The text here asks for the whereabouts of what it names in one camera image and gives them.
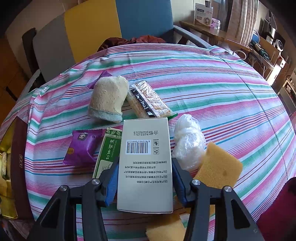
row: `yellow panel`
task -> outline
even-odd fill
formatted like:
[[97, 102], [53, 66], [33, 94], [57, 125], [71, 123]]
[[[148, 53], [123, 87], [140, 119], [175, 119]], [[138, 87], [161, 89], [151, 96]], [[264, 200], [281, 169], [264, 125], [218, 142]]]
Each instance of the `yellow panel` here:
[[1, 203], [0, 203], [0, 209], [3, 217], [8, 219], [17, 219], [17, 211], [15, 209], [15, 201], [14, 199], [1, 196]]
[[65, 26], [76, 62], [94, 54], [107, 38], [121, 37], [115, 0], [88, 0], [69, 9]]

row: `metal screw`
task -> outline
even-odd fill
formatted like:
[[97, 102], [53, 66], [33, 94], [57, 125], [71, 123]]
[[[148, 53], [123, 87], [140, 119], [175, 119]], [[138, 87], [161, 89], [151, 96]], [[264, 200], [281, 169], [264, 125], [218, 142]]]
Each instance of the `metal screw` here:
[[231, 192], [232, 191], [232, 188], [230, 186], [226, 186], [226, 187], [224, 187], [224, 190], [226, 192]]
[[93, 179], [91, 181], [91, 183], [94, 184], [94, 185], [98, 185], [100, 183], [100, 180], [99, 179]]
[[67, 188], [68, 188], [68, 187], [67, 187], [66, 185], [62, 185], [62, 186], [59, 187], [59, 189], [60, 189], [61, 191], [66, 191]]
[[193, 179], [193, 180], [192, 180], [192, 184], [197, 186], [197, 185], [200, 184], [200, 180]]

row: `brown box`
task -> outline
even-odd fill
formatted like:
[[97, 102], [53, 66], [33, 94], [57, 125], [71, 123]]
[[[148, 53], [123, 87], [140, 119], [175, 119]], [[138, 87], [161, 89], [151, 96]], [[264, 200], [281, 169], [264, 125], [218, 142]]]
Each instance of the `brown box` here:
[[28, 125], [16, 117], [0, 142], [0, 153], [7, 153], [5, 180], [0, 177], [0, 209], [8, 219], [32, 219], [25, 181], [25, 148]]

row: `purple snack wrapper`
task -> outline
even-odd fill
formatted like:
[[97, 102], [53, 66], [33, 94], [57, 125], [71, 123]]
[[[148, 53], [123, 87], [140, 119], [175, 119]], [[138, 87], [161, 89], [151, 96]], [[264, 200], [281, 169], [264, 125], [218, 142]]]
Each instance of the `purple snack wrapper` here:
[[63, 164], [91, 166], [96, 164], [93, 154], [103, 134], [103, 129], [72, 131], [72, 141]]
[[89, 84], [87, 85], [87, 87], [88, 87], [89, 89], [94, 89], [94, 86], [96, 85], [96, 82], [97, 82], [100, 78], [102, 78], [102, 77], [110, 77], [110, 76], [113, 76], [113, 75], [110, 74], [108, 71], [104, 70], [104, 71], [101, 73], [101, 75], [100, 75], [96, 80], [94, 80], [93, 82], [89, 83]]

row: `plastic wrapper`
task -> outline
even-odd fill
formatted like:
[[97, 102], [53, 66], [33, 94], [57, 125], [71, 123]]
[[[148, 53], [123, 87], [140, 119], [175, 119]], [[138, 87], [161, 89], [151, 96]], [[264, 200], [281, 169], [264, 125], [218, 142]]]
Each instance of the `plastic wrapper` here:
[[0, 156], [0, 175], [1, 177], [5, 177], [6, 175], [6, 165], [7, 165], [7, 159], [6, 159], [6, 152], [3, 152]]
[[71, 166], [95, 165], [93, 155], [102, 134], [102, 129], [73, 131], [73, 138], [63, 163]]
[[138, 118], [167, 117], [171, 119], [177, 116], [146, 81], [132, 84], [126, 100]]
[[110, 77], [110, 76], [113, 76], [112, 74], [110, 74], [108, 71], [106, 71], [106, 70], [104, 70], [101, 74], [100, 74], [100, 76], [96, 79], [96, 80], [94, 80], [93, 82], [91, 82], [91, 83], [89, 83], [88, 85], [87, 85], [87, 87], [89, 88], [89, 89], [94, 89], [94, 86], [96, 85], [96, 83], [98, 82], [98, 80], [100, 79], [100, 78], [103, 78], [103, 77]]
[[177, 158], [181, 168], [189, 172], [198, 169], [205, 153], [205, 137], [198, 120], [189, 114], [182, 115], [175, 125], [174, 140], [172, 156]]

